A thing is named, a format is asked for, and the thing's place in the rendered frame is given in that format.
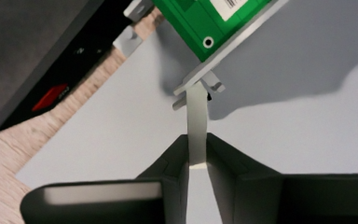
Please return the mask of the green circuit board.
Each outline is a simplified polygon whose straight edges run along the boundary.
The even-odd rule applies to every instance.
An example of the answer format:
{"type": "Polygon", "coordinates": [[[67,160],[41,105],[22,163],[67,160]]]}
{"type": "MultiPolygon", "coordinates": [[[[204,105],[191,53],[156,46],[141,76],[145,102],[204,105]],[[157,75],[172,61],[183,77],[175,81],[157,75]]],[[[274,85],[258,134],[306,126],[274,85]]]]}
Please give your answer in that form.
{"type": "Polygon", "coordinates": [[[207,100],[212,96],[202,78],[216,93],[225,86],[214,69],[222,58],[287,0],[150,0],[201,63],[173,93],[186,96],[172,104],[186,105],[189,169],[207,169],[207,100]],[[206,74],[205,74],[206,73],[206,74]]]}

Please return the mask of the black flat enclosure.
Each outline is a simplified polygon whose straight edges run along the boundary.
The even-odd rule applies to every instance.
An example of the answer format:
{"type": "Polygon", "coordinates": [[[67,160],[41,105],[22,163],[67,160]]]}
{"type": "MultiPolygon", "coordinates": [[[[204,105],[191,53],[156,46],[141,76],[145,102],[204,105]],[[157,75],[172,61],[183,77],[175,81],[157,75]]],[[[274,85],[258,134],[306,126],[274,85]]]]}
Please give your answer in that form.
{"type": "Polygon", "coordinates": [[[152,5],[0,0],[0,135],[53,112],[113,45],[128,59],[144,42],[129,25],[152,5]]]}

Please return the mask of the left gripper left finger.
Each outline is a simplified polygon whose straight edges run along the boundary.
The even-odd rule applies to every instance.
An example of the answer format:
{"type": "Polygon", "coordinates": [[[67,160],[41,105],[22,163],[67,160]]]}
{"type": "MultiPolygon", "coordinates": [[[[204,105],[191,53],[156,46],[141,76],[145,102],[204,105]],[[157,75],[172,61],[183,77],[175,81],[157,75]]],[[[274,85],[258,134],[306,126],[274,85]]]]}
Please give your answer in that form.
{"type": "Polygon", "coordinates": [[[19,211],[24,224],[186,224],[188,183],[181,134],[135,178],[45,184],[22,197],[19,211]]]}

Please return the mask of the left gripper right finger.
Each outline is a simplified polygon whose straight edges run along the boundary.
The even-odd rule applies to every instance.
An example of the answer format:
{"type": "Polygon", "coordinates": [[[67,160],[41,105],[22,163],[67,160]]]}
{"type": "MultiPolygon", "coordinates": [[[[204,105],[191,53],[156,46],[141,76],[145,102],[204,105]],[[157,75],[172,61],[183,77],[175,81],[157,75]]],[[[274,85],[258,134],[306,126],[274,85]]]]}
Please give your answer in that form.
{"type": "Polygon", "coordinates": [[[358,216],[358,173],[282,174],[213,133],[207,133],[206,166],[222,224],[358,216]]]}

